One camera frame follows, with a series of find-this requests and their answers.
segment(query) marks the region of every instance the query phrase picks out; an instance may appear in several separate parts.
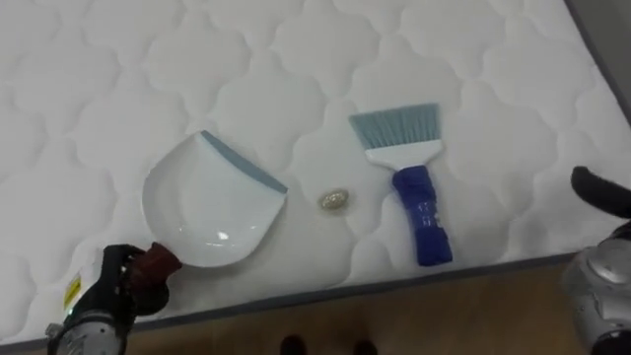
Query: blue brush handle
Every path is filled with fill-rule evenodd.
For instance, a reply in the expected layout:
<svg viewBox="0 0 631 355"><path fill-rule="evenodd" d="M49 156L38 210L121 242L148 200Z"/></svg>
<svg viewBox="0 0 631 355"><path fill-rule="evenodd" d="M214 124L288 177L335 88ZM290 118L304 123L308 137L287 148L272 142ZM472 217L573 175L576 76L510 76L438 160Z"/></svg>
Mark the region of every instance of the blue brush handle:
<svg viewBox="0 0 631 355"><path fill-rule="evenodd" d="M438 221L436 191L425 166L405 168L392 177L414 229L416 260L421 266L450 262L452 249Z"/></svg>

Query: quilted mattress surface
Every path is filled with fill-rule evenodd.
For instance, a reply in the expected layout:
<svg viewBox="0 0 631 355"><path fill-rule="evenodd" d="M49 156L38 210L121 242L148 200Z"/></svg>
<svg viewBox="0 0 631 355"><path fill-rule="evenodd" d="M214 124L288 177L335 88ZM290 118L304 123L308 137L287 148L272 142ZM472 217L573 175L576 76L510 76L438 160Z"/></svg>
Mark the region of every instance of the quilted mattress surface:
<svg viewBox="0 0 631 355"><path fill-rule="evenodd" d="M348 123L439 103L429 168L455 261L416 265L406 216ZM208 129L289 187L255 253L170 280L165 318L577 250L619 223L577 164L631 183L631 134L562 0L0 2L0 342L62 320L108 244L153 237L149 170ZM334 188L348 208L317 206Z"/></svg>

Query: brush bristles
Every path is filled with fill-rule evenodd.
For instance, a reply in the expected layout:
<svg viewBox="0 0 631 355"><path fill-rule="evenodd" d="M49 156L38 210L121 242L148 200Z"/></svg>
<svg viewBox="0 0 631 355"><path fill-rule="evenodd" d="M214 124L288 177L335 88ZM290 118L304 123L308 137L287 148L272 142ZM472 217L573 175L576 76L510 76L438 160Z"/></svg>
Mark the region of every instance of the brush bristles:
<svg viewBox="0 0 631 355"><path fill-rule="evenodd" d="M350 122L365 149L441 139L437 104L358 113Z"/></svg>

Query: white brush head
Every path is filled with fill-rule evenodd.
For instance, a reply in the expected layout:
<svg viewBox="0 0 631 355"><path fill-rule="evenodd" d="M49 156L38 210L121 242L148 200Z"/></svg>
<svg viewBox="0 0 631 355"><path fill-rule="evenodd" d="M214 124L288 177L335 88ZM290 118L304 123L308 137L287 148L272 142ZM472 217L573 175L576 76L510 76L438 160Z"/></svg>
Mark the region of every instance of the white brush head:
<svg viewBox="0 0 631 355"><path fill-rule="evenodd" d="M391 169L425 165L443 149L437 104L355 114L350 122L369 161Z"/></svg>

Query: brush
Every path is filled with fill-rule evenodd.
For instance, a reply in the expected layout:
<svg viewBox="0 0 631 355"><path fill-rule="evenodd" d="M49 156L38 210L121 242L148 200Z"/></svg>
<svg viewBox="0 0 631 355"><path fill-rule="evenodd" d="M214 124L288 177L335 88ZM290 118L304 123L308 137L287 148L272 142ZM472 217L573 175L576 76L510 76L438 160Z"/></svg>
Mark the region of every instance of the brush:
<svg viewBox="0 0 631 355"><path fill-rule="evenodd" d="M406 106L354 114L350 123L371 163L395 170L396 188L414 230L421 266L450 262L452 250L436 208L425 164L443 150L438 105Z"/></svg>

